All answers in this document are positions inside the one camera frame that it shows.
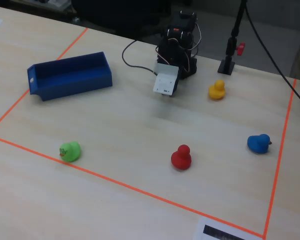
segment yellow rubber duck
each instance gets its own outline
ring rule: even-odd
[[[226,95],[225,82],[217,80],[214,85],[209,87],[209,96],[212,99],[221,99]]]

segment orange tape boundary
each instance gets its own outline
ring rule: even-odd
[[[297,84],[297,79],[294,79],[292,87],[295,88],[296,84]],[[288,108],[286,110],[285,121],[284,121],[284,126],[283,126],[283,131],[282,131],[282,137],[281,137],[281,143],[280,143],[278,161],[276,163],[274,181],[273,181],[272,192],[271,192],[271,197],[270,197],[270,203],[269,203],[268,212],[267,212],[267,215],[266,215],[266,220],[265,220],[265,225],[264,225],[264,231],[263,231],[263,236],[262,236],[263,240],[265,240],[266,237],[267,237],[268,227],[269,227],[269,222],[270,222],[270,217],[271,217],[271,212],[272,212],[272,208],[273,208],[273,205],[274,205],[276,188],[277,188],[277,182],[278,182],[280,165],[281,165],[281,158],[282,158],[282,153],[283,153],[283,150],[284,150],[286,132],[287,132],[287,127],[288,127],[289,116],[290,116],[291,105],[292,105],[293,99],[294,99],[294,91],[291,90],[289,104],[288,104]]]
[[[87,32],[88,28],[85,28],[84,31],[63,51],[63,53],[56,59],[56,60],[60,60],[66,53],[67,51]],[[293,88],[296,87],[296,84],[297,84],[297,80],[294,79],[294,82],[293,82]],[[0,118],[0,123],[2,122],[2,120],[12,111],[12,109],[14,109],[16,107],[16,105],[29,93],[29,89],[27,91],[25,91],[25,93],[23,93],[23,95],[4,113],[4,115]],[[52,161],[55,161],[57,163],[60,163],[60,164],[63,164],[63,165],[67,165],[71,168],[74,168],[74,169],[77,169],[79,171],[82,171],[82,172],[85,172],[87,174],[91,174],[93,176],[96,176],[98,178],[101,178],[101,179],[104,179],[104,180],[107,180],[109,182],[112,182],[114,184],[117,184],[117,185],[120,185],[122,187],[125,187],[125,188],[128,188],[128,189],[131,189],[133,191],[136,191],[138,193],[141,193],[141,194],[144,194],[146,196],[149,196],[149,197],[152,197],[154,199],[157,199],[157,200],[160,200],[162,202],[165,202],[167,204],[170,204],[170,205],[173,205],[175,207],[178,207],[178,208],[181,208],[181,209],[184,209],[184,210],[187,210],[189,212],[192,212],[192,213],[195,213],[195,214],[198,214],[198,215],[201,215],[203,217],[206,217],[206,218],[209,218],[209,219],[212,219],[212,220],[215,220],[217,222],[220,222],[220,223],[223,223],[223,224],[226,224],[228,226],[231,226],[233,228],[236,228],[236,229],[239,229],[241,231],[244,231],[246,233],[249,233],[249,234],[252,234],[254,236],[257,236],[259,238],[262,238],[263,240],[266,239],[267,237],[267,233],[268,233],[268,227],[269,227],[269,222],[270,222],[270,217],[271,217],[271,213],[272,213],[272,208],[273,208],[273,204],[274,204],[274,199],[275,199],[275,193],[276,193],[276,187],[277,187],[277,182],[278,182],[278,176],[279,176],[279,170],[280,170],[280,165],[281,165],[281,158],[282,158],[282,153],[283,153],[283,149],[284,149],[284,143],[285,143],[285,138],[286,138],[286,132],[287,132],[287,127],[288,127],[288,121],[289,121],[289,116],[290,116],[290,111],[291,111],[291,105],[292,105],[292,101],[293,101],[293,96],[294,96],[294,92],[291,91],[291,94],[290,94],[290,99],[289,99],[289,104],[288,104],[288,108],[287,108],[287,112],[286,112],[286,116],[285,116],[285,121],[284,121],[284,126],[283,126],[283,131],[282,131],[282,137],[281,137],[281,144],[280,144],[280,149],[279,149],[279,155],[278,155],[278,161],[277,161],[277,165],[276,165],[276,170],[275,170],[275,175],[274,175],[274,182],[273,182],[273,187],[272,187],[272,192],[271,192],[271,197],[270,197],[270,203],[269,203],[269,207],[268,207],[268,212],[267,212],[267,217],[266,217],[266,221],[265,221],[265,227],[264,227],[264,231],[263,231],[263,234],[260,234],[260,233],[257,233],[257,232],[254,232],[252,230],[249,230],[247,228],[244,228],[242,226],[239,226],[239,225],[236,225],[234,223],[231,223],[231,222],[228,222],[228,221],[225,221],[225,220],[222,220],[218,217],[215,217],[215,216],[212,216],[212,215],[209,215],[209,214],[206,214],[206,213],[203,213],[201,211],[198,211],[198,210],[195,210],[195,209],[192,209],[190,207],[187,207],[187,206],[184,206],[184,205],[181,205],[179,203],[176,203],[176,202],[173,202],[171,200],[168,200],[168,199],[165,199],[163,197],[160,197],[160,196],[157,196],[157,195],[154,195],[150,192],[146,192],[144,190],[141,190],[139,188],[136,188],[134,186],[131,186],[131,185],[128,185],[126,183],[123,183],[123,182],[120,182],[120,181],[117,181],[115,179],[112,179],[110,177],[107,177],[107,176],[104,176],[104,175],[101,175],[99,173],[96,173],[96,172],[93,172],[93,171],[90,171],[88,169],[85,169],[85,168],[82,168],[82,167],[79,167],[79,166],[76,166],[76,165],[73,165],[71,163],[67,163],[67,162],[64,162],[62,160],[59,160],[57,158],[54,158],[54,157],[51,157],[51,156],[48,156],[48,155],[45,155],[43,153],[40,153],[40,152],[37,152],[37,151],[34,151],[34,150],[31,150],[29,148],[26,148],[24,146],[21,146],[21,145],[18,145],[16,143],[13,143],[13,142],[10,142],[10,141],[7,141],[7,140],[4,140],[2,138],[0,138],[0,142],[2,143],[5,143],[5,144],[9,144],[11,146],[14,146],[16,148],[19,148],[19,149],[22,149],[24,151],[27,151],[29,153],[32,153],[32,154],[35,154],[35,155],[38,155],[38,156],[41,156],[43,158],[46,158],[46,159],[49,159],[49,160],[52,160]]]
[[[63,51],[63,53],[61,53],[61,55],[57,58],[57,60],[60,60],[66,54],[66,52],[68,52],[68,50],[72,48],[72,46],[86,33],[87,30],[88,28],[84,29],[84,31]],[[17,106],[18,103],[29,93],[29,91],[30,91],[29,89],[25,91],[25,93],[22,94],[22,96],[8,109],[8,111],[6,111],[3,114],[3,116],[0,117],[0,123],[12,111],[12,109],[14,109],[15,106]]]
[[[201,212],[201,211],[192,209],[192,208],[190,208],[190,207],[181,205],[181,204],[176,203],[176,202],[174,202],[174,201],[171,201],[171,200],[165,199],[165,198],[163,198],[163,197],[154,195],[154,194],[152,194],[152,193],[150,193],[150,192],[141,190],[141,189],[139,189],[139,188],[136,188],[136,187],[131,186],[131,185],[128,185],[128,184],[126,184],[126,183],[120,182],[120,181],[118,181],[118,180],[114,180],[114,179],[112,179],[112,178],[110,178],[110,177],[101,175],[101,174],[96,173],[96,172],[94,172],[94,171],[85,169],[85,168],[80,167],[80,166],[73,165],[73,164],[71,164],[71,163],[64,162],[64,161],[59,160],[59,159],[57,159],[57,158],[54,158],[54,157],[45,155],[45,154],[43,154],[43,153],[40,153],[40,152],[31,150],[31,149],[29,149],[29,148],[26,148],[26,147],[21,146],[21,145],[18,145],[18,144],[16,144],[16,143],[13,143],[13,142],[4,140],[4,139],[2,139],[2,138],[0,138],[0,142],[5,143],[5,144],[9,144],[9,145],[14,146],[14,147],[16,147],[16,148],[25,150],[25,151],[27,151],[27,152],[29,152],[29,153],[32,153],[32,154],[41,156],[41,157],[43,157],[43,158],[46,158],[46,159],[55,161],[55,162],[57,162],[57,163],[60,163],[60,164],[63,164],[63,165],[67,165],[67,166],[69,166],[69,167],[71,167],[71,168],[77,169],[77,170],[82,171],[82,172],[84,172],[84,173],[91,174],[91,175],[96,176],[96,177],[98,177],[98,178],[107,180],[107,181],[112,182],[112,183],[114,183],[114,184],[118,184],[118,185],[120,185],[120,186],[122,186],[122,187],[131,189],[131,190],[133,190],[133,191],[136,191],[136,192],[141,193],[141,194],[144,194],[144,195],[147,195],[147,196],[149,196],[149,197],[152,197],[152,198],[154,198],[154,199],[160,200],[160,201],[165,202],[165,203],[167,203],[167,204],[170,204],[170,205],[176,206],[176,207],[178,207],[178,208],[187,210],[187,211],[189,211],[189,212],[192,212],[192,213],[195,213],[195,214],[198,214],[198,215],[207,217],[207,218],[209,218],[209,219],[213,219],[213,220],[218,221],[218,222],[220,222],[220,223],[229,225],[229,226],[234,227],[234,228],[236,228],[236,229],[242,230],[242,231],[244,231],[244,232],[247,232],[247,233],[249,233],[249,234],[252,234],[252,235],[255,235],[255,236],[257,236],[257,237],[262,238],[262,234],[260,234],[260,233],[251,231],[251,230],[249,230],[249,229],[247,229],[247,228],[244,228],[244,227],[242,227],[242,226],[233,224],[233,223],[231,223],[231,222],[222,220],[222,219],[217,218],[217,217],[215,217],[215,216],[211,216],[211,215],[209,215],[209,214],[206,214],[206,213],[203,213],[203,212]]]

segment microphone stand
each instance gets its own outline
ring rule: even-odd
[[[231,75],[232,70],[234,69],[235,62],[232,61],[232,56],[235,54],[237,49],[237,36],[239,34],[239,27],[242,20],[242,17],[245,12],[245,8],[248,0],[241,0],[238,14],[236,16],[234,27],[231,31],[231,37],[228,39],[228,43],[225,50],[225,59],[220,63],[218,73]]]

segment rubber duck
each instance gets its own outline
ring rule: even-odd
[[[68,163],[77,160],[81,154],[80,145],[76,141],[62,144],[59,151],[61,159]]]
[[[248,137],[247,144],[252,152],[257,154],[265,154],[272,142],[267,134],[261,134],[259,136]]]
[[[190,148],[187,145],[179,146],[171,155],[172,165],[179,170],[186,170],[191,165]]]
[[[209,96],[212,99],[221,99],[226,95],[225,82],[217,80],[214,85],[209,87]]]

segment blue plastic bin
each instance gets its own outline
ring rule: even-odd
[[[34,64],[28,68],[30,94],[42,101],[112,86],[104,52]]]

